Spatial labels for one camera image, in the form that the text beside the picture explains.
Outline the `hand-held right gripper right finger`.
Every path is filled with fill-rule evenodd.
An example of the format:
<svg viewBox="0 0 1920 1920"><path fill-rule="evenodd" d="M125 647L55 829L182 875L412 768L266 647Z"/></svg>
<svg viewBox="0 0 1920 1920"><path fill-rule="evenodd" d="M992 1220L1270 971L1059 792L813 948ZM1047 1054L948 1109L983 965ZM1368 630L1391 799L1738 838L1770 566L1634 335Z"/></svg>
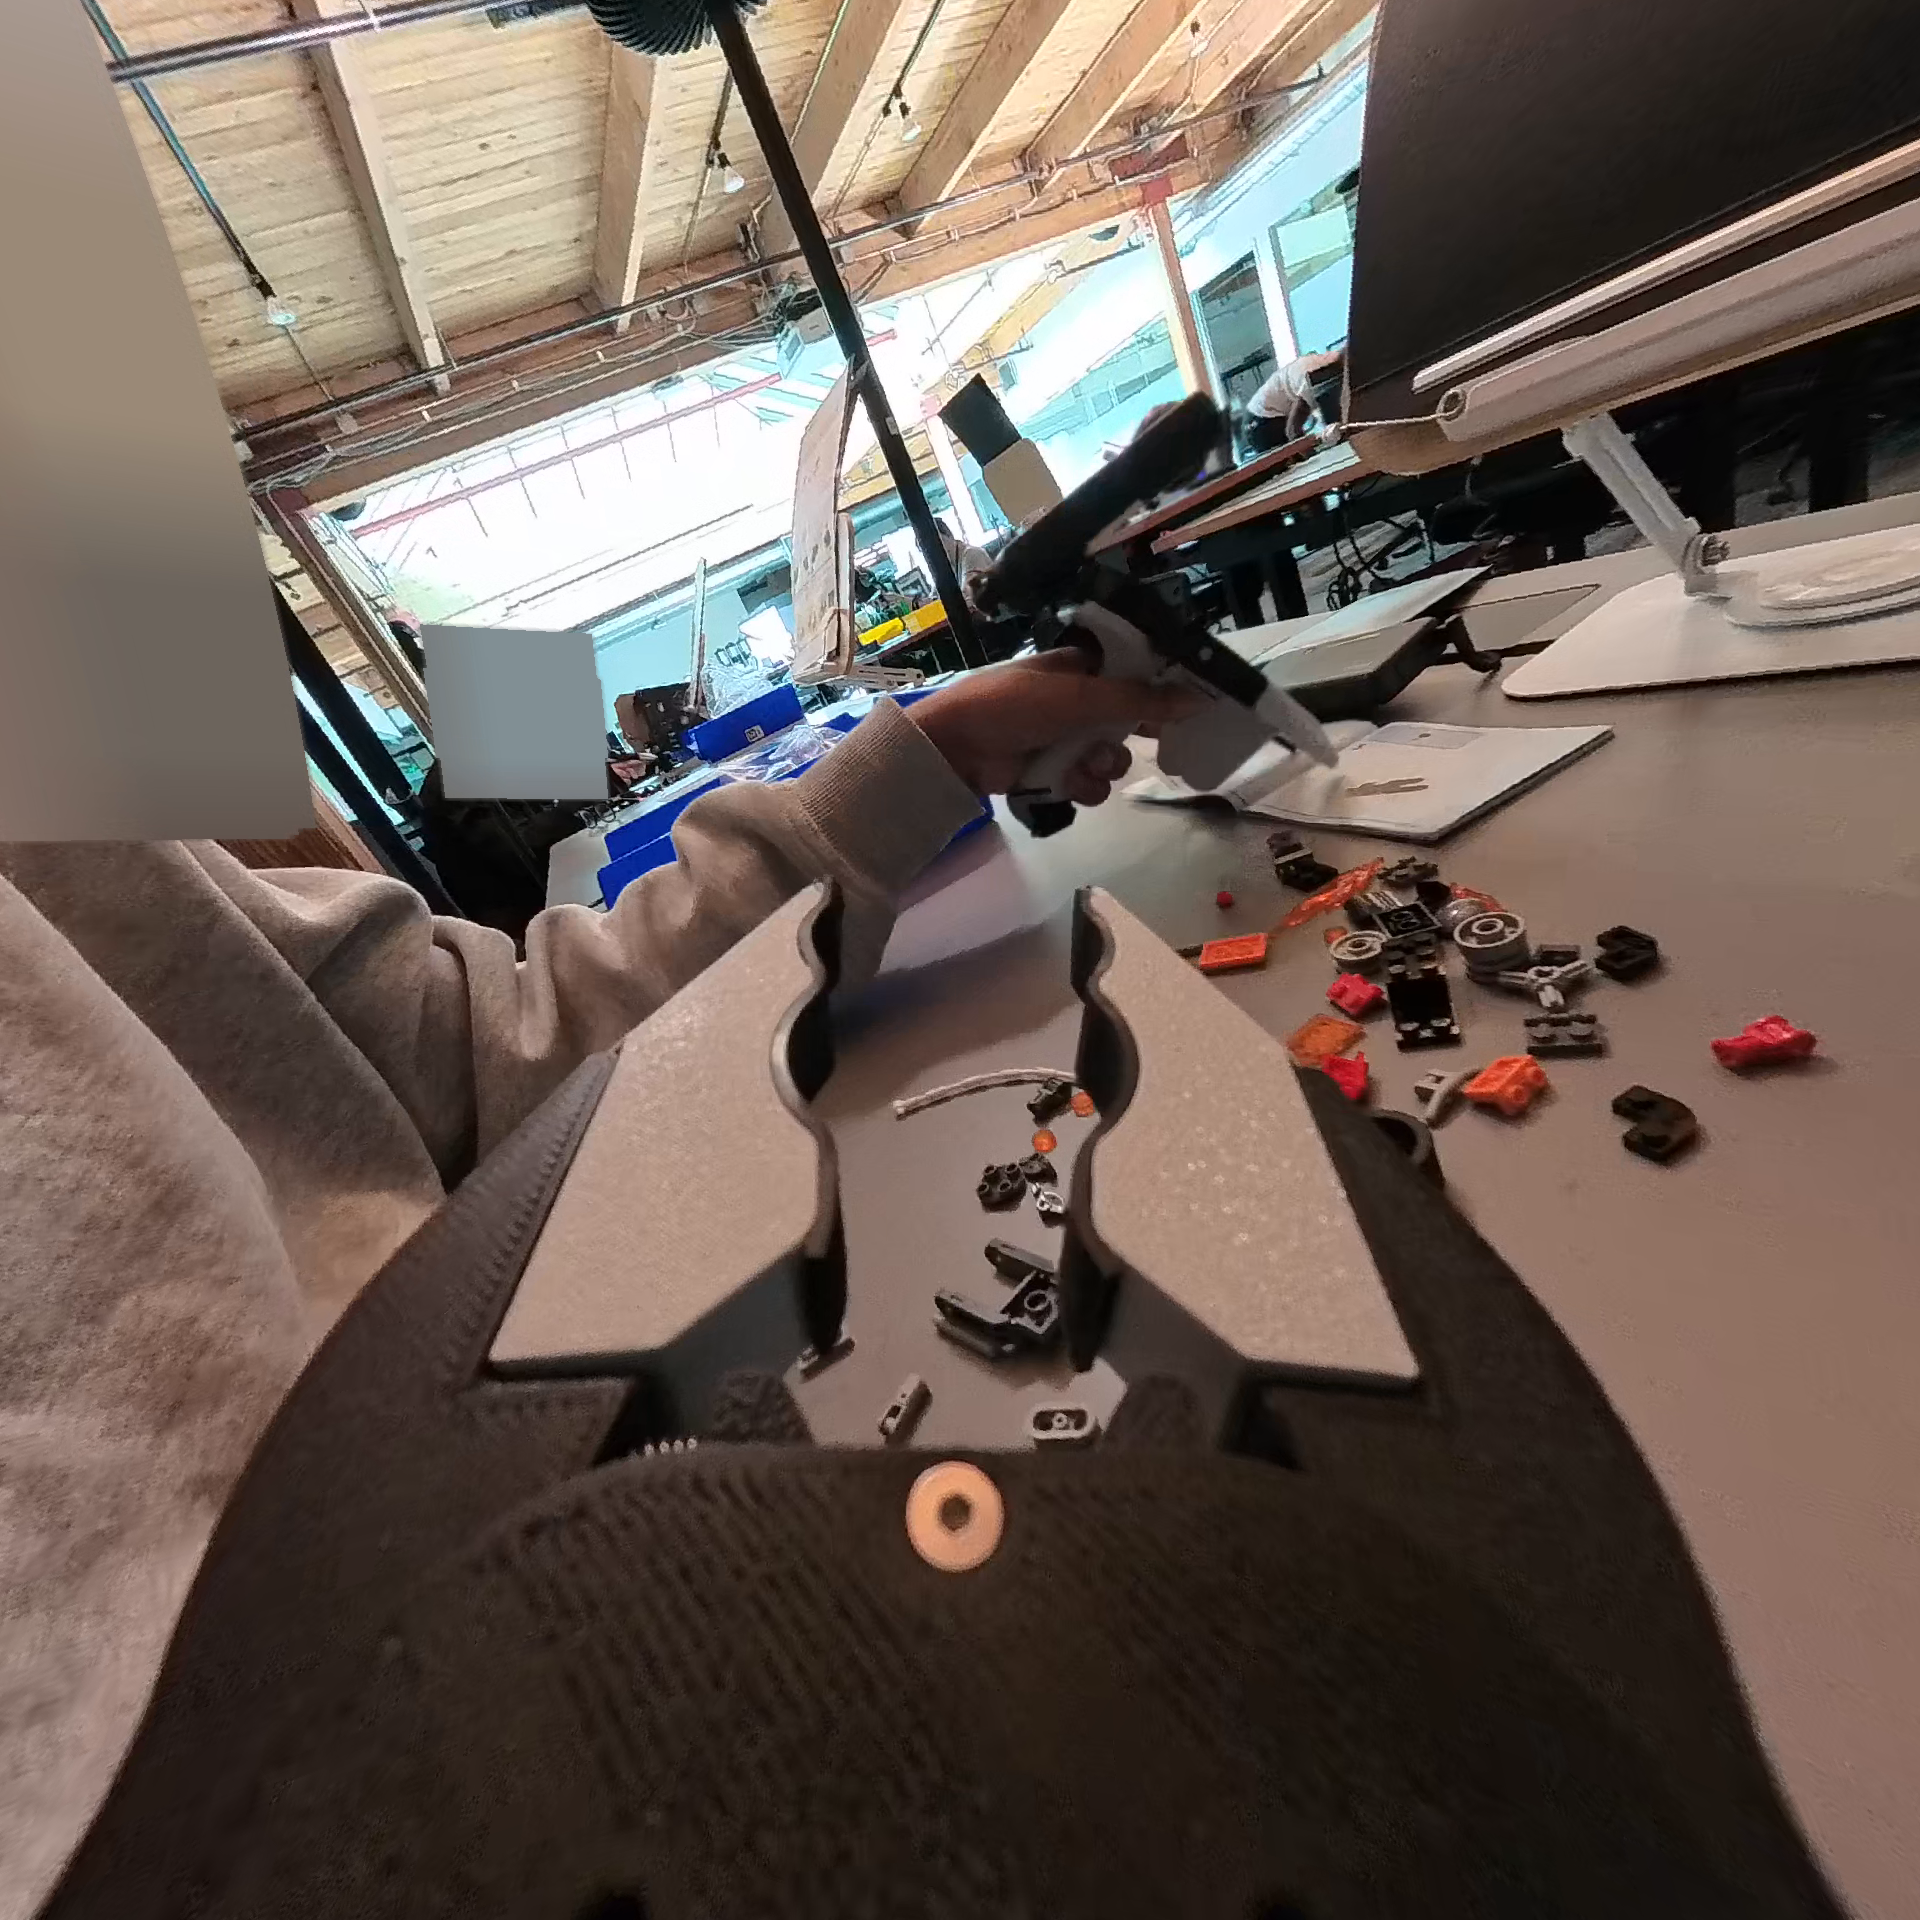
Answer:
<svg viewBox="0 0 1920 1920"><path fill-rule="evenodd" d="M1412 1387L1420 1361L1285 1046L1104 887L1071 901L1071 1366L1190 1387Z"/></svg>

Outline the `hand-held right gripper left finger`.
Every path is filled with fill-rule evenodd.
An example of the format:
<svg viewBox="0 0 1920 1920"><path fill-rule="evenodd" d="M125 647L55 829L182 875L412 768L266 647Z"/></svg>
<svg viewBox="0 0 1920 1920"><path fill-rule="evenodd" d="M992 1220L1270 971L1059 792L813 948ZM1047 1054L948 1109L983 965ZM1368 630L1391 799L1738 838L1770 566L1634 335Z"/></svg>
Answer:
<svg viewBox="0 0 1920 1920"><path fill-rule="evenodd" d="M488 1364L716 1387L845 1333L845 1227L816 1113L843 904L813 881L616 1049Z"/></svg>

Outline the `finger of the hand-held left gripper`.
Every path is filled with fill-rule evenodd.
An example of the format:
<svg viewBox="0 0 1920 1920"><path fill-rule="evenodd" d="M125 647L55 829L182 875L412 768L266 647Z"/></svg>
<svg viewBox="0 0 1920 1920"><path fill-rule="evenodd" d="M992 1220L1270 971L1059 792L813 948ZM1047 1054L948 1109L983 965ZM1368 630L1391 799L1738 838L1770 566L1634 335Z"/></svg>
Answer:
<svg viewBox="0 0 1920 1920"><path fill-rule="evenodd" d="M1183 771L1238 771L1267 743L1336 766L1322 723L1208 630L1183 632L1183 675L1199 695L1183 717Z"/></svg>
<svg viewBox="0 0 1920 1920"><path fill-rule="evenodd" d="M1287 692L1263 692L1255 707L1203 692L1181 716L1157 723L1159 773L1208 792L1275 741L1299 745L1299 701Z"/></svg>

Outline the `lego instruction booklet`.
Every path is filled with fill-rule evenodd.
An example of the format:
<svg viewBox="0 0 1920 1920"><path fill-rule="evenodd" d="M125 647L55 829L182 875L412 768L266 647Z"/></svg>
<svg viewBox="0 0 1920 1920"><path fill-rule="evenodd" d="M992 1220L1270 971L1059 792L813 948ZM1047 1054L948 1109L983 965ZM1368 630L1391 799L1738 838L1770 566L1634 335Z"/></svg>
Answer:
<svg viewBox="0 0 1920 1920"><path fill-rule="evenodd" d="M1221 801L1275 824L1437 845L1611 739L1607 727L1336 723L1333 766L1270 743L1226 784L1203 789L1151 766L1122 796L1160 807Z"/></svg>

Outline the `pile of lego pieces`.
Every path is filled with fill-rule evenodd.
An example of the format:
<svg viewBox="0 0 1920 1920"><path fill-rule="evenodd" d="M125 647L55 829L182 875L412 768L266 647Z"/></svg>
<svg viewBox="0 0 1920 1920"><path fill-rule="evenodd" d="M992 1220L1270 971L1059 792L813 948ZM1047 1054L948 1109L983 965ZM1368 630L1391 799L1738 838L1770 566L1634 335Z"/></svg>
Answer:
<svg viewBox="0 0 1920 1920"><path fill-rule="evenodd" d="M1255 1125L1232 1088L1299 1068L1348 1111L1404 1113L1445 1193L1564 1317L1623 1413L1682 1477L1720 1461L1802 1456L1834 1424L1836 1364L1852 1355L1827 1276L1834 1222L1821 1127L1847 1095L1834 968L1804 929L1712 916L1715 901L1602 887L1637 944L1559 944L1540 959L1519 925L1507 974L1475 977L1416 888L1374 884L1295 928L1283 920L1262 838L1221 840L1186 816L1120 822L1120 853L1026 857L1000 829L971 836L923 878L858 1005L854 1093L838 1109L852 1149L854 1329L848 1384L821 1387L836 1436L874 1440L901 1375L928 1380L923 1436L1010 1430L1062 1355L983 1360L939 1337L938 1288L997 1304L978 1244L1004 1230L975 1203L975 1169L1032 1157L1062 1133L1062 1176L1094 1125L1070 1095L1032 1120L1030 1085L952 1095L886 1120L884 1095L939 1073L1067 1065L1082 1029L1070 984L1071 893L1098 879L1175 950L1181 988L1270 1037L1229 1033L1226 1065L1198 1062L1199 1031L1165 1014L1175 1065L1198 1077L1175 1147Z"/></svg>

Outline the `person's left forearm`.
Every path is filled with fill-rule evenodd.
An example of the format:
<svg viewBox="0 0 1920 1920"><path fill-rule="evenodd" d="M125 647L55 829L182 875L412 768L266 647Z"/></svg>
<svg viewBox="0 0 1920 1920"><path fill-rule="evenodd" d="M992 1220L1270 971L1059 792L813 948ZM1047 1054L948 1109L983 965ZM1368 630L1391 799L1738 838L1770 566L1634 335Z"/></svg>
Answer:
<svg viewBox="0 0 1920 1920"><path fill-rule="evenodd" d="M500 1135L588 1056L619 1043L819 881L838 903L838 981L879 968L901 901L978 816L975 776L932 739L932 701L878 701L802 775L722 784L691 801L675 857L605 909L565 903L520 948L464 942L471 1103Z"/></svg>

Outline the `person's left hand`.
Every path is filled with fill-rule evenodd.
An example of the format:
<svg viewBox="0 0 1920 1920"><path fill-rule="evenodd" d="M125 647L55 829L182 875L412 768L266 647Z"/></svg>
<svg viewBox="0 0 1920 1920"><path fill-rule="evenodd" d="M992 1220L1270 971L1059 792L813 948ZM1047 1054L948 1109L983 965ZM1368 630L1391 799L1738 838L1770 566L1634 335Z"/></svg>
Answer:
<svg viewBox="0 0 1920 1920"><path fill-rule="evenodd" d="M1098 807L1126 776L1133 736L1157 736L1194 709L1180 687L1092 671L1079 648L981 667L908 709L951 771L981 797L1024 785L1037 757L1071 748L1061 775L1070 804Z"/></svg>

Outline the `cardboard box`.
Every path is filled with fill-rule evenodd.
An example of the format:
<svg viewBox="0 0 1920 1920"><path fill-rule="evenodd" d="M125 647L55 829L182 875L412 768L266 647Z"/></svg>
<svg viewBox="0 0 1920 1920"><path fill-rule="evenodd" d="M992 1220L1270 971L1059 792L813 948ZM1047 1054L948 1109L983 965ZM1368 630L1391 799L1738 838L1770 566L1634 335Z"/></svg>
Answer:
<svg viewBox="0 0 1920 1920"><path fill-rule="evenodd" d="M1024 529L1066 501L1066 491L1030 438L1010 438L981 467L981 478L1010 528Z"/></svg>

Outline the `long wooden desk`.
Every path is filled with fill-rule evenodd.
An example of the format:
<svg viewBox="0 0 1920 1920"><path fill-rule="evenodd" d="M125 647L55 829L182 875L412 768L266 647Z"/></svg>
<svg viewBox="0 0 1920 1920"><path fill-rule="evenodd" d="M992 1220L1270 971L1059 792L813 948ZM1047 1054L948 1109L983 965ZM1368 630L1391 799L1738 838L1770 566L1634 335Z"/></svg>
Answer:
<svg viewBox="0 0 1920 1920"><path fill-rule="evenodd" d="M1242 525L1285 517L1374 475L1387 475L1387 468L1362 460L1354 444L1306 453L1306 440L1291 440L1157 510L1120 519L1100 532L1090 550L1171 556Z"/></svg>

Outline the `leaning cardboard sheet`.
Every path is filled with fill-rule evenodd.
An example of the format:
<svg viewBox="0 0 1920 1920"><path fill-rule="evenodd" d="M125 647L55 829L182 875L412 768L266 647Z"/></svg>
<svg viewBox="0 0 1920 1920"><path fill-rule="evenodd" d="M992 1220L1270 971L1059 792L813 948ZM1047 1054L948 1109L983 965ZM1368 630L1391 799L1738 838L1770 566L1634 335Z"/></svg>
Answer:
<svg viewBox="0 0 1920 1920"><path fill-rule="evenodd" d="M791 680L798 685L851 684L893 692L923 684L909 665L861 662L852 620L852 535L838 510L840 467L852 413L852 373L845 367L800 438L791 523Z"/></svg>

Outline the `black stand pole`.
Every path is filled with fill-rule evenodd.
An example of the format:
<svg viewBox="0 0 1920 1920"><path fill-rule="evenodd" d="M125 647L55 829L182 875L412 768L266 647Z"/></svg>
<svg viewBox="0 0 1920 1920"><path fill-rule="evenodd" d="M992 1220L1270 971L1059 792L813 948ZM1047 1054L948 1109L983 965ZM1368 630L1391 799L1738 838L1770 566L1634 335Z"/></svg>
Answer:
<svg viewBox="0 0 1920 1920"><path fill-rule="evenodd" d="M944 550L938 519L925 501L922 480L904 447L896 411L874 366L874 353L858 316L858 305L843 283L836 253L812 203L812 189L802 179L798 156L783 129L775 95L760 73L752 47L747 15L757 4L742 3L589 3L595 23L615 44L644 57L682 57L706 40L716 40L726 62L728 77L742 111L749 118L758 156L765 161L775 198L783 213L812 286L822 301L831 335L848 364L852 392L860 397L874 427L879 457L896 484L896 495L908 515L909 528L939 595L948 632L967 667L988 662L978 643L974 617Z"/></svg>

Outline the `white monitor stand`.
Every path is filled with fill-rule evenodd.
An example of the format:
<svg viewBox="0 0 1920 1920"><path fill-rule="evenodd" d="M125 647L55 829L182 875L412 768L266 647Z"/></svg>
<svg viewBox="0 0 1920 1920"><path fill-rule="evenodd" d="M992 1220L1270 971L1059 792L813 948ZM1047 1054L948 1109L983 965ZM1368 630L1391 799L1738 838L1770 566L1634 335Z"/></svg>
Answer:
<svg viewBox="0 0 1920 1920"><path fill-rule="evenodd" d="M1514 667L1516 701L1698 687L1918 661L1912 523L1727 559L1682 515L1620 424L1587 416L1564 444L1626 510L1667 572L1607 598Z"/></svg>

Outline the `person's grey sweatshirt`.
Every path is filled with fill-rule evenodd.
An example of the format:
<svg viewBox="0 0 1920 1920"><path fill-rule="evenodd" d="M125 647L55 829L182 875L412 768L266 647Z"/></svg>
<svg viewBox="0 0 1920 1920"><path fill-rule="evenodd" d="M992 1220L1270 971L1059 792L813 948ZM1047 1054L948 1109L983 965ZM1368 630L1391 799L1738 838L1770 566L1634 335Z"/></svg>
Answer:
<svg viewBox="0 0 1920 1920"><path fill-rule="evenodd" d="M389 881L4 847L4 1916L128 1750L324 1325L639 1012L637 920L454 937Z"/></svg>

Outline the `black metal stand leg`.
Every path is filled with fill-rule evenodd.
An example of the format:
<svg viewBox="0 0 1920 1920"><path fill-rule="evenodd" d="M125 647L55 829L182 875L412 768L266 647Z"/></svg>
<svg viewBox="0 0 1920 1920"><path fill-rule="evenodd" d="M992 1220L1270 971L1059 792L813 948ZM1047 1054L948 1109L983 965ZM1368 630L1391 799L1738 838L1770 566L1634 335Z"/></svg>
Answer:
<svg viewBox="0 0 1920 1920"><path fill-rule="evenodd" d="M419 824L419 804L400 764L275 584L269 598L299 699L309 766L319 773L326 792L346 801L351 828L379 867L413 887L431 912L459 916L462 907L404 829Z"/></svg>

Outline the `black computer monitor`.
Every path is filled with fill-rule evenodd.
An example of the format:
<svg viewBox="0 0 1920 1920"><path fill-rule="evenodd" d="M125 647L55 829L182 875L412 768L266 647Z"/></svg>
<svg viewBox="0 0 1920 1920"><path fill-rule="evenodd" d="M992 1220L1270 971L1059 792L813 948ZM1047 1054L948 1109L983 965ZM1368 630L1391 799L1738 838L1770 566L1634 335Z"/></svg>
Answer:
<svg viewBox="0 0 1920 1920"><path fill-rule="evenodd" d="M1348 430L1420 373L1916 141L1912 3L1386 3Z"/></svg>

